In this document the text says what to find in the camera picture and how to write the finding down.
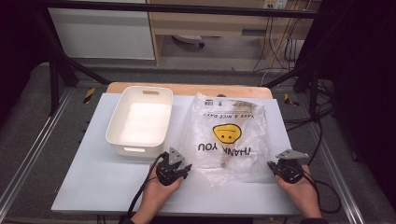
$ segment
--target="human hand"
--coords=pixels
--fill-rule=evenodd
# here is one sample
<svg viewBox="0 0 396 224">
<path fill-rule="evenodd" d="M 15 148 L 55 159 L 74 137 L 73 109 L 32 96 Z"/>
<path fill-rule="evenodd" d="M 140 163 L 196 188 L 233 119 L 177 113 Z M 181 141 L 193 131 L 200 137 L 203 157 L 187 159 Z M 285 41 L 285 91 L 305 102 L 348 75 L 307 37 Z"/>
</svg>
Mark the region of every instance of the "human hand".
<svg viewBox="0 0 396 224">
<path fill-rule="evenodd" d="M 183 177 L 181 177 L 173 184 L 164 186 L 158 178 L 155 178 L 157 176 L 157 166 L 158 163 L 155 164 L 155 167 L 148 178 L 151 180 L 146 184 L 145 190 L 143 191 L 142 203 L 140 204 L 137 212 L 131 218 L 132 222 L 135 224 L 150 223 L 155 215 L 161 210 L 166 200 L 183 182 Z"/>
<path fill-rule="evenodd" d="M 303 170 L 311 175 L 307 165 L 303 165 Z M 308 180 L 303 177 L 299 182 L 290 184 L 277 175 L 276 181 L 289 194 L 294 205 L 305 218 L 321 217 L 317 192 Z"/>
</svg>

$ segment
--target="plastic bag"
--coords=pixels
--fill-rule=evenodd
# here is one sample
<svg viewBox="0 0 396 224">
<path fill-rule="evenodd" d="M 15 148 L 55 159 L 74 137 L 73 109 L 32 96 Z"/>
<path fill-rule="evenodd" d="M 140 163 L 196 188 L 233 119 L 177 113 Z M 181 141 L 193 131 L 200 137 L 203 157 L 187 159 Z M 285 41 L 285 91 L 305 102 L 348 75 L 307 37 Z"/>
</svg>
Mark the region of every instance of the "plastic bag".
<svg viewBox="0 0 396 224">
<path fill-rule="evenodd" d="M 267 165 L 271 147 L 264 104 L 198 93 L 178 150 L 213 187 L 229 180 L 261 183 L 273 179 Z"/>
</svg>

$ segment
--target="table surface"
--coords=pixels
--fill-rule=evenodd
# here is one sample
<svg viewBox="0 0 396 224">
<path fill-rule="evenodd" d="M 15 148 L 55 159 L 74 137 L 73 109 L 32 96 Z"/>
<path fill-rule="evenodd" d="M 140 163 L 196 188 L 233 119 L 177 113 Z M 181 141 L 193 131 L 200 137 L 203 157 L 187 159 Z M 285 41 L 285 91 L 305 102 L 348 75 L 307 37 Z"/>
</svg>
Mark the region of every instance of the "table surface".
<svg viewBox="0 0 396 224">
<path fill-rule="evenodd" d="M 78 149 L 52 211 L 64 214 L 123 214 L 149 170 L 146 163 L 136 163 L 116 153 L 106 141 L 106 128 L 120 99 L 128 86 L 159 86 L 174 92 L 174 103 L 169 133 L 164 148 L 174 146 L 182 132 L 183 118 L 199 91 L 202 94 L 238 95 L 252 103 L 265 103 L 268 133 L 271 141 L 270 160 L 291 148 L 277 101 L 265 88 L 234 86 L 202 86 L 184 84 L 112 83 L 104 93 L 92 116 L 90 126 Z M 189 95 L 178 95 L 189 91 Z M 211 187 L 205 177 L 193 169 L 180 189 L 175 192 L 159 212 L 160 216 L 217 216 L 217 217 L 266 217 L 296 216 L 298 210 L 288 195 L 268 175 L 265 183 L 227 182 L 224 186 Z"/>
</svg>

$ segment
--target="yellow smiley face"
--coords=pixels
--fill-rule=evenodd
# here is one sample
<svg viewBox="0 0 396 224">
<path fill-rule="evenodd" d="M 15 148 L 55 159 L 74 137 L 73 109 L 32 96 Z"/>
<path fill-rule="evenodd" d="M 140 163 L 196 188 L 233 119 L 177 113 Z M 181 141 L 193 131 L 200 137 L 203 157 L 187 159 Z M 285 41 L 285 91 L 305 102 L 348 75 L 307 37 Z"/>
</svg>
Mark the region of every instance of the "yellow smiley face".
<svg viewBox="0 0 396 224">
<path fill-rule="evenodd" d="M 213 127 L 213 133 L 225 144 L 232 144 L 238 140 L 242 135 L 242 130 L 236 124 L 221 124 Z"/>
</svg>

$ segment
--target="plastic storage basket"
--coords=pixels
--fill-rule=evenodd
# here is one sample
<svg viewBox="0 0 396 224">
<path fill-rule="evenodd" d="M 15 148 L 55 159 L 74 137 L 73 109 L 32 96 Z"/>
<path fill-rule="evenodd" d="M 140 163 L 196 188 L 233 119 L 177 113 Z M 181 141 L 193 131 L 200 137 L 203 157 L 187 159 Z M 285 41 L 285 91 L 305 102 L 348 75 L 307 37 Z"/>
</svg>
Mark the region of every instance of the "plastic storage basket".
<svg viewBox="0 0 396 224">
<path fill-rule="evenodd" d="M 173 93 L 166 88 L 132 86 L 122 93 L 106 140 L 122 156 L 156 158 L 172 112 Z"/>
</svg>

